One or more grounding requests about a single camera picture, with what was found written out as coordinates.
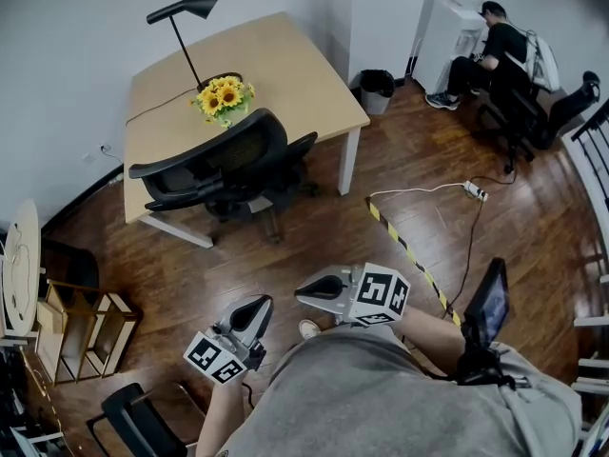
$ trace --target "trash can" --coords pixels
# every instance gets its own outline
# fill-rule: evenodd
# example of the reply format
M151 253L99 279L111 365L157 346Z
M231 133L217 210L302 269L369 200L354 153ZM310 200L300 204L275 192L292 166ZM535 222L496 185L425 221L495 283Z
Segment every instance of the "trash can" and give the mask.
M396 89L396 83L389 71L362 71L362 107L368 115L383 115Z

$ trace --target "gray shirt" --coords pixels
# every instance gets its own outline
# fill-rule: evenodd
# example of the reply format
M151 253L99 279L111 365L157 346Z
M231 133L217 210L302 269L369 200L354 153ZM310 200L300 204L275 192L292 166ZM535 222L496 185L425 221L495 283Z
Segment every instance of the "gray shirt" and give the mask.
M462 387L423 375L389 327L335 329L292 349L228 457L570 456L580 398L515 350L531 387Z

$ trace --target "black cap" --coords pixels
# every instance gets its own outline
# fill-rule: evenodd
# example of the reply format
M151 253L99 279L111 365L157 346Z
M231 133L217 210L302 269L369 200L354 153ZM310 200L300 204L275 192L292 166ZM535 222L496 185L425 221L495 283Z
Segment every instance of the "black cap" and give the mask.
M507 12L505 11L505 9L497 2L484 2L482 4L482 12L480 12L480 15L484 17L484 14L487 10L490 11L493 15L497 15L498 17L507 16Z

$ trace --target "flower bouquet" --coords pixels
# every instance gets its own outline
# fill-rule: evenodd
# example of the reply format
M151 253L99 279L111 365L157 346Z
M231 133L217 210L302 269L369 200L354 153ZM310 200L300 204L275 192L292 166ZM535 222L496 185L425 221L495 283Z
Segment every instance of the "flower bouquet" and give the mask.
M236 76L223 76L209 82L190 105L197 108L206 116L206 122L220 122L224 128L232 126L230 120L233 111L247 113L249 102L256 96L256 90L251 84L244 83Z

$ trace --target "black shirt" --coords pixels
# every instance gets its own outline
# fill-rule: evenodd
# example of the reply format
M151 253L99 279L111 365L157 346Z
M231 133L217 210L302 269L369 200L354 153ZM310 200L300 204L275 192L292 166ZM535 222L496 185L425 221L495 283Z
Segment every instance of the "black shirt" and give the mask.
M524 63L526 61L526 37L509 24L495 24L488 31L483 54L501 60L506 52Z

